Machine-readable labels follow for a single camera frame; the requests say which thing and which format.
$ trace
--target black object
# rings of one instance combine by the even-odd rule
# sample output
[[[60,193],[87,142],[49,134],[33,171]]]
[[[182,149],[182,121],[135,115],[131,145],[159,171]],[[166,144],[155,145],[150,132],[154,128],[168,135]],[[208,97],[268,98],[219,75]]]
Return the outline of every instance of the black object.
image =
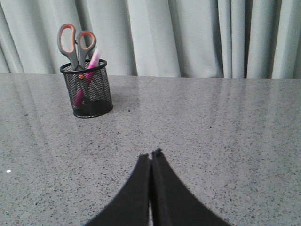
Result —
[[[98,66],[74,71],[71,63],[60,67],[64,74],[73,114],[79,118],[93,118],[106,114],[113,108],[110,86],[106,72],[107,62],[99,60]]]
[[[156,226],[230,226],[200,203],[179,180],[161,149],[152,153],[151,208]]]
[[[140,155],[132,175],[111,203],[85,226],[230,226],[185,187],[161,149]]]
[[[148,226],[150,164],[147,154],[140,155],[121,191],[86,226]]]

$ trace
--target pink marker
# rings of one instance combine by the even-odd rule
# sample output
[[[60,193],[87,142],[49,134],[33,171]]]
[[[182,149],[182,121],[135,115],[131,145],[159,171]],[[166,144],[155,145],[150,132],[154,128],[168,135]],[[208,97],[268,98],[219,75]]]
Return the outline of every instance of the pink marker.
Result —
[[[99,53],[99,50],[96,48],[94,53],[93,53],[93,56],[92,56],[92,59],[90,61],[88,69],[98,66],[99,59],[100,59],[100,53]],[[83,76],[82,74],[80,74],[79,78],[84,78],[85,77],[86,80],[88,81],[88,86],[89,86],[92,79],[93,79],[93,75],[94,75],[94,72],[87,72],[86,76]],[[84,100],[83,92],[80,89],[78,91],[77,95],[76,95],[76,98],[74,99],[74,104],[73,104],[74,107],[81,107],[81,104],[83,103],[83,100]]]

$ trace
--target black mesh pen holder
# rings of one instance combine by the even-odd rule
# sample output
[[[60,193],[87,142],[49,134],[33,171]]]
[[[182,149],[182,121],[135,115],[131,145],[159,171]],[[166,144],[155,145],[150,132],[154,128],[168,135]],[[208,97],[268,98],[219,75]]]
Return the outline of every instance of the black mesh pen holder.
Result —
[[[71,64],[60,67],[64,74],[73,114],[79,118],[93,118],[106,114],[113,108],[110,86],[106,72],[107,62],[99,60],[98,66],[74,71]]]

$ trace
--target scissors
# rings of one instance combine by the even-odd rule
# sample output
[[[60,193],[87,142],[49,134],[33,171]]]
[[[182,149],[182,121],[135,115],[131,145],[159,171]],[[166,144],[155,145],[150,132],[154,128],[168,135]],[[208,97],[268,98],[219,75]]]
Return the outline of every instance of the scissors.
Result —
[[[65,29],[71,29],[71,50],[67,51],[63,48],[62,45],[62,34]],[[71,65],[74,70],[77,70],[79,67],[81,69],[85,69],[85,60],[87,54],[95,47],[96,45],[96,37],[92,32],[89,31],[81,31],[77,39],[75,39],[75,27],[72,24],[63,24],[59,30],[57,44],[60,52],[69,58]],[[87,48],[84,48],[81,44],[81,38],[83,36],[89,36],[92,40],[91,45]]]

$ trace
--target table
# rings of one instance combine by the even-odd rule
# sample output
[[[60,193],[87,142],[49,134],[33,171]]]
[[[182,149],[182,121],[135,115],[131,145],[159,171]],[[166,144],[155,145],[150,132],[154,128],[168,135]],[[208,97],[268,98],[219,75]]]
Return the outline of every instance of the table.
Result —
[[[82,225],[157,147],[232,225],[301,224],[301,80],[109,76],[79,119],[62,75],[0,77],[0,225]]]

